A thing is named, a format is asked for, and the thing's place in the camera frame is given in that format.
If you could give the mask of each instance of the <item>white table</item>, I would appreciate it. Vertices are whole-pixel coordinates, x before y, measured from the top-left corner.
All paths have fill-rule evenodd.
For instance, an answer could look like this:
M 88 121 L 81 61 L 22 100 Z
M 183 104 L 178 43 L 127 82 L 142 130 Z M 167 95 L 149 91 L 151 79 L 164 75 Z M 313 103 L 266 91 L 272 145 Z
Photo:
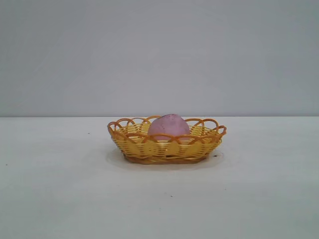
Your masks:
M 1 239 L 319 238 L 319 118 L 216 118 L 196 165 L 126 162 L 116 119 L 0 119 Z

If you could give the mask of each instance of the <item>oval basket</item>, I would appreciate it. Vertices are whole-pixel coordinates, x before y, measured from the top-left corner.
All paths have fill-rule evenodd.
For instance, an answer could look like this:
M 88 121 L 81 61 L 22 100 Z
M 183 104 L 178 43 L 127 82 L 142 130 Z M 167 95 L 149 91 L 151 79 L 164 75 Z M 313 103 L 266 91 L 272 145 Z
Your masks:
M 148 129 L 156 118 L 160 116 L 124 118 L 108 124 L 113 142 L 128 161 L 140 164 L 198 163 L 222 143 L 222 136 L 226 134 L 226 127 L 219 126 L 214 119 L 186 119 L 190 129 L 188 135 L 148 135 Z M 206 127 L 208 122 L 215 127 Z M 154 137 L 159 135 L 170 140 L 155 140 Z

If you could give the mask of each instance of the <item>white backdrop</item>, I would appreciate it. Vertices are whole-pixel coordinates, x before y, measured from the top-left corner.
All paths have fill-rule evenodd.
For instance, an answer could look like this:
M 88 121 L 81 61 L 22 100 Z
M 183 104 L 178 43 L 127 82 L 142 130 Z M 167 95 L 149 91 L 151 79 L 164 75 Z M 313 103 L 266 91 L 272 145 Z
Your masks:
M 0 0 L 0 116 L 319 115 L 318 0 Z

